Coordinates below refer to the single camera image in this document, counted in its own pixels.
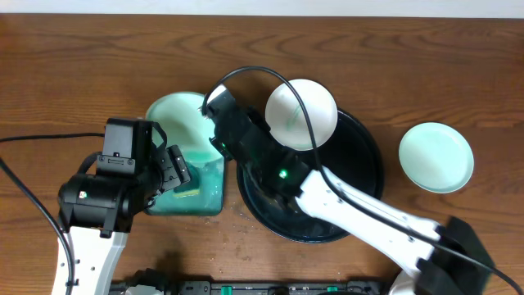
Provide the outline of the turquoise plate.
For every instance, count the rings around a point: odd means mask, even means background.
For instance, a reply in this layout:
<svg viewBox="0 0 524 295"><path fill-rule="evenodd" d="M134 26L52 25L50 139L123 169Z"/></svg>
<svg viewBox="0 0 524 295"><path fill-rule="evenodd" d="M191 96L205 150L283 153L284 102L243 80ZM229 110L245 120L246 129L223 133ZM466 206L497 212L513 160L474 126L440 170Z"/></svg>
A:
<svg viewBox="0 0 524 295"><path fill-rule="evenodd" d="M177 145L185 161L198 167L224 159L210 143L215 125L201 115L203 99L201 93L171 93L155 101L146 113L147 120L165 131L167 146Z"/></svg>

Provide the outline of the pale green plate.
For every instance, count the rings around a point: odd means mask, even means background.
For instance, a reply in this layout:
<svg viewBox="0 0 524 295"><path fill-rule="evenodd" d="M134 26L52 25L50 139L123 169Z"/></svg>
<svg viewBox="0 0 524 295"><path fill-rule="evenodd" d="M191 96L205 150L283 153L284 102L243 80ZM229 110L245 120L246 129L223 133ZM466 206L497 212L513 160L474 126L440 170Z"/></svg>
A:
<svg viewBox="0 0 524 295"><path fill-rule="evenodd" d="M456 129L437 122L409 129L400 140L398 155L406 176L432 193L460 190L475 166L468 141Z"/></svg>

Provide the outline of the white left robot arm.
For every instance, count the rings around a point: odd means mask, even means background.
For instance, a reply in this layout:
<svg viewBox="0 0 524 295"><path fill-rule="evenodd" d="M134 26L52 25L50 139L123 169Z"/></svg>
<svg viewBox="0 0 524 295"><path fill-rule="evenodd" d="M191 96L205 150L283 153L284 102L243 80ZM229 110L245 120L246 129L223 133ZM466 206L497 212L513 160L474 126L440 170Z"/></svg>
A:
<svg viewBox="0 0 524 295"><path fill-rule="evenodd" d="M103 149L86 157L58 193L59 251L53 293L107 294L133 218L191 180L160 124L110 118Z"/></svg>

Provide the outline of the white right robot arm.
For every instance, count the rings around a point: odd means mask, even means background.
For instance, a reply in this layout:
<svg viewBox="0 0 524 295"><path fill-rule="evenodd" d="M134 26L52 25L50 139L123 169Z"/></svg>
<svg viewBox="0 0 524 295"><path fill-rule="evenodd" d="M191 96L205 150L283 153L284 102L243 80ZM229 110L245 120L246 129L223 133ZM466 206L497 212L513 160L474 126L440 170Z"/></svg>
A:
<svg viewBox="0 0 524 295"><path fill-rule="evenodd" d="M269 202L299 210L345 230L395 262L414 294L480 294L498 271L472 227L456 217L447 225L399 211L349 185L307 155L284 147L257 111L210 107L211 143L236 161Z"/></svg>

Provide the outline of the green yellow sponge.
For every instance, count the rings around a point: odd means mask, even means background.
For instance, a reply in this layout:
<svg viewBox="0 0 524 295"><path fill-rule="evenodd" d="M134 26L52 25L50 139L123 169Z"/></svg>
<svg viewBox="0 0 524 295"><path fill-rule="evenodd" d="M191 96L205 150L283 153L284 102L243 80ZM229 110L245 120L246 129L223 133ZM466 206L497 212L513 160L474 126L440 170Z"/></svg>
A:
<svg viewBox="0 0 524 295"><path fill-rule="evenodd" d="M190 173L191 180L174 188L173 196L175 198L194 197L200 194L201 177L197 168L189 164L188 172Z"/></svg>

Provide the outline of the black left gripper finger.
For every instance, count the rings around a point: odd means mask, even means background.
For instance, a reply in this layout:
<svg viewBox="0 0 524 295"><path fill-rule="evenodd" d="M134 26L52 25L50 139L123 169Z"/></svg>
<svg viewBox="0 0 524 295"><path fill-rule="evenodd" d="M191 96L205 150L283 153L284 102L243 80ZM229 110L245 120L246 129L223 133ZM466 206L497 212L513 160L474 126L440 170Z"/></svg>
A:
<svg viewBox="0 0 524 295"><path fill-rule="evenodd" d="M156 148L157 154L163 154L165 152L166 144L167 144L167 135L165 131L161 128L160 124L156 121L152 122L153 129L160 135L162 141L160 145Z"/></svg>
<svg viewBox="0 0 524 295"><path fill-rule="evenodd" d="M161 156L161 171L163 182L161 190L169 191L188 183L192 177L177 145L165 149Z"/></svg>

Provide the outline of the white plate with green smear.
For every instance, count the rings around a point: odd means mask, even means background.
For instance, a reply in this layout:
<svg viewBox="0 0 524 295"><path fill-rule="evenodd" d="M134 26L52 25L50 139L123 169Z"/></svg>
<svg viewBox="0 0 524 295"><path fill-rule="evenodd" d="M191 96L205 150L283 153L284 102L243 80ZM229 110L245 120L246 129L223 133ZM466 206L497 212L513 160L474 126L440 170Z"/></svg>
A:
<svg viewBox="0 0 524 295"><path fill-rule="evenodd" d="M308 112L317 146L326 143L337 126L337 105L332 94L321 84L309 79L293 79L290 84L300 95ZM305 116L295 95L279 85L269 96L265 120L272 136L283 146L297 151L312 148Z"/></svg>

